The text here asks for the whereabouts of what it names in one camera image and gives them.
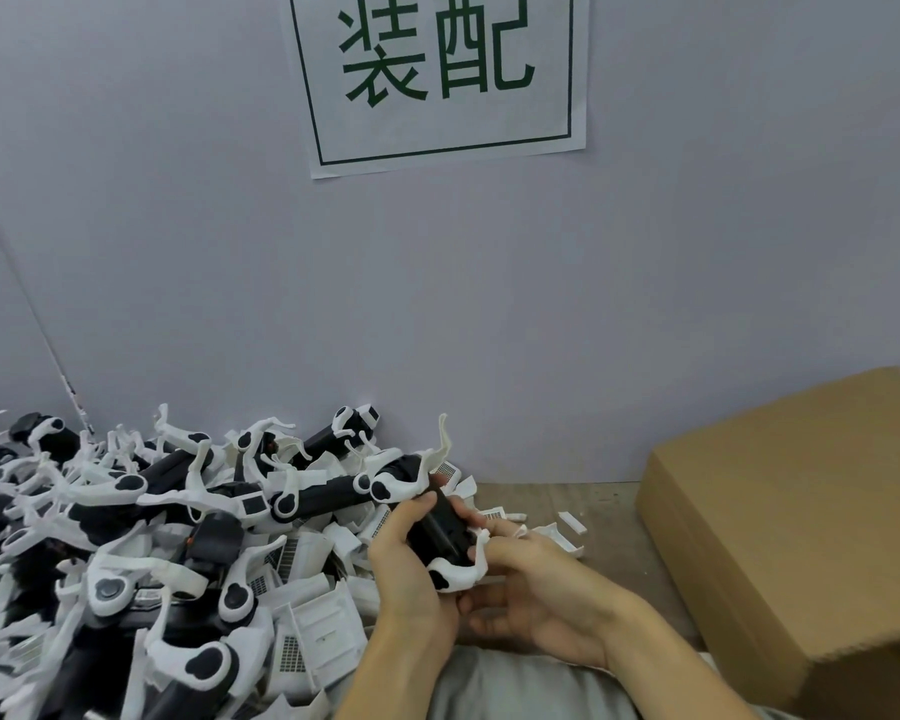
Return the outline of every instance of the cardboard box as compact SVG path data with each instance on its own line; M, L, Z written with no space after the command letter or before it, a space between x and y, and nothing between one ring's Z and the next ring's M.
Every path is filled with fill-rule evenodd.
M637 508L746 700L900 718L900 368L661 444Z

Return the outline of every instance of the white paper sign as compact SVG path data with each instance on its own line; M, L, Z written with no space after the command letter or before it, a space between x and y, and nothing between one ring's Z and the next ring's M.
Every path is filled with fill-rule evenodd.
M587 145L590 0L288 0L314 179Z

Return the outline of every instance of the pile of plastic parts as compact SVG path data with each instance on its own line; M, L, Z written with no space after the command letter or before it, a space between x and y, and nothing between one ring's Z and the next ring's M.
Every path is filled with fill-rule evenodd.
M488 532L446 497L472 506L476 483L444 419L405 453L376 445L371 405L223 444L166 405L147 437L19 418L0 432L0 718L322 720L379 611L367 549L396 503L437 495L408 544L438 591L487 571Z

